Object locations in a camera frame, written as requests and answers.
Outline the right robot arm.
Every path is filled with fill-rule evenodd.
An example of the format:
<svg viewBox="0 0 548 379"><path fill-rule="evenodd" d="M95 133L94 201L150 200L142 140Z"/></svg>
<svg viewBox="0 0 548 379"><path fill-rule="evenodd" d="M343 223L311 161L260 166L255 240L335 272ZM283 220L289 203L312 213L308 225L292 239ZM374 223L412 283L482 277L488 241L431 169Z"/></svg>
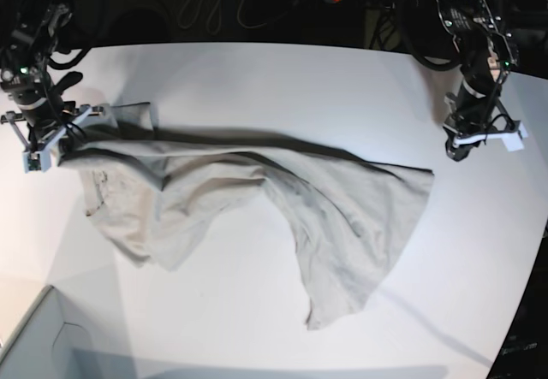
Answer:
<svg viewBox="0 0 548 379"><path fill-rule="evenodd" d="M51 58L66 52L59 33L73 14L74 0L1 0L1 91L18 108L2 115L1 122L27 124L28 134L20 140L32 157L58 140L74 143L85 137L77 122L83 108L63 100L63 94L82 80L73 68L98 35L68 62Z"/></svg>

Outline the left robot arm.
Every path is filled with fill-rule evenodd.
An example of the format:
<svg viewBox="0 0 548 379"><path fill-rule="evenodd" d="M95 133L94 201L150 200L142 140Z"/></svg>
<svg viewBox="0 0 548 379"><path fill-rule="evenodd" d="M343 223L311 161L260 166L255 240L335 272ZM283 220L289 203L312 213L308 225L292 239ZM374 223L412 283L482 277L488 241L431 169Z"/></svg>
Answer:
<svg viewBox="0 0 548 379"><path fill-rule="evenodd" d="M460 162L490 139L503 141L508 151L521 150L527 131L500 100L503 84L517 64L511 34L487 0L435 1L438 17L456 49L454 64L462 74L458 92L444 96L449 108L443 124L446 155Z"/></svg>

